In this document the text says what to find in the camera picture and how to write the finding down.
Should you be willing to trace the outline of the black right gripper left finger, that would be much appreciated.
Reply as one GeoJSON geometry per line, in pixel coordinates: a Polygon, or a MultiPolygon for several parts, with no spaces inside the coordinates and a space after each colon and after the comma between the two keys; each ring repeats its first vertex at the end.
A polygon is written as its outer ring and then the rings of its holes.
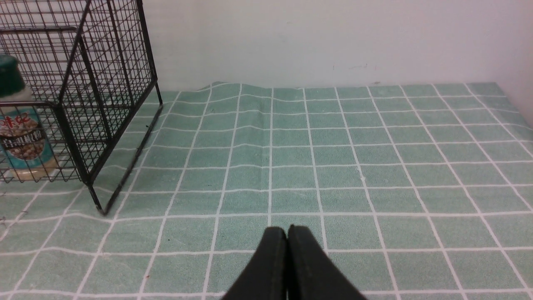
{"type": "Polygon", "coordinates": [[[264,230],[259,245],[224,300],[285,300],[287,238],[280,227],[264,230]]]}

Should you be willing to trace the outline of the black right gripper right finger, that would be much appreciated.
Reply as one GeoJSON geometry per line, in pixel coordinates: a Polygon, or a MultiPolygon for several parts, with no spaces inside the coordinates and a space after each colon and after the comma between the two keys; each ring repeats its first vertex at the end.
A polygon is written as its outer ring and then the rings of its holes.
{"type": "Polygon", "coordinates": [[[289,300],[365,300],[328,258],[308,227],[288,230],[289,300]]]}

